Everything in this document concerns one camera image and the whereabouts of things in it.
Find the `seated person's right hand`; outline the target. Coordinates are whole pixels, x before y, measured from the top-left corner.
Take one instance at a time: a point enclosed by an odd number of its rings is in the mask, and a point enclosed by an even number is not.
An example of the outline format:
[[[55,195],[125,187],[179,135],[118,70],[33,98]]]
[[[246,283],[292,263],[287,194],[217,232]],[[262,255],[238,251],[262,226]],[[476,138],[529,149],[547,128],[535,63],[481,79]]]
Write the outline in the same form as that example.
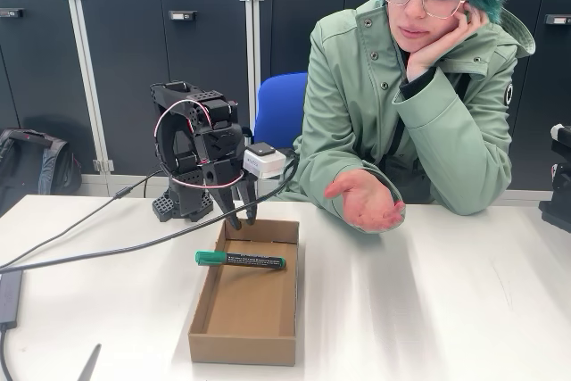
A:
[[[341,196],[344,220],[365,232],[388,230],[403,220],[405,204],[396,202],[390,190],[363,169],[340,173],[326,187],[324,196]]]

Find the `seated person's left hand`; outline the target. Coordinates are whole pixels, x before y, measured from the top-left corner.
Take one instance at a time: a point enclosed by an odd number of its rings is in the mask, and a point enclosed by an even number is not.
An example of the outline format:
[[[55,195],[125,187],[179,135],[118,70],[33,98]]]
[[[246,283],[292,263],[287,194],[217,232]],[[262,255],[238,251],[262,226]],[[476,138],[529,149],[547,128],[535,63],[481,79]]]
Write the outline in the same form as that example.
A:
[[[480,28],[489,23],[486,12],[464,3],[448,19],[438,20],[426,32],[412,32],[410,29],[399,27],[404,36],[400,42],[403,51],[410,54],[406,78],[409,83],[425,74],[434,63],[454,46],[473,36]]]

